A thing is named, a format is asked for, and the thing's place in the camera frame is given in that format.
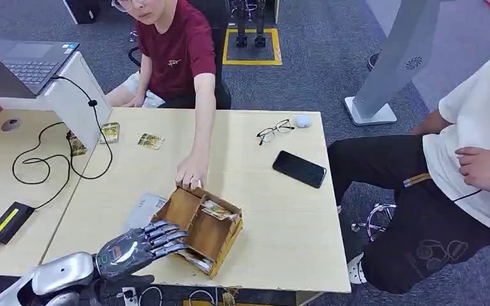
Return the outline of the person's left hand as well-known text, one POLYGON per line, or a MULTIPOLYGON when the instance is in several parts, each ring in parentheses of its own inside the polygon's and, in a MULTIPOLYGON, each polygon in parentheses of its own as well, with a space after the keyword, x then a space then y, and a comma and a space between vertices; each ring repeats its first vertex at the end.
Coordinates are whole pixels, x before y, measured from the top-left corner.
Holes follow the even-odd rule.
POLYGON ((464 183, 490 192, 490 150, 463 147, 455 151, 464 183))
POLYGON ((205 187, 208 169, 209 158, 207 155, 191 153, 178 165, 175 184, 191 190, 205 187))

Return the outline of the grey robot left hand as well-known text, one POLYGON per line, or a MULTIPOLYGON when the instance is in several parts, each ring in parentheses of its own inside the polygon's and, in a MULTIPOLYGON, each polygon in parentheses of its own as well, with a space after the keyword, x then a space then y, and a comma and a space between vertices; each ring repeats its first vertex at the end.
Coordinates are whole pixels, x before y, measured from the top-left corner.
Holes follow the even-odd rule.
POLYGON ((93 256, 96 290, 104 284, 112 286, 146 286, 155 281, 151 274, 135 275, 152 262, 169 254, 184 251, 186 231, 166 220, 151 222, 143 228, 132 228, 107 242, 93 256))

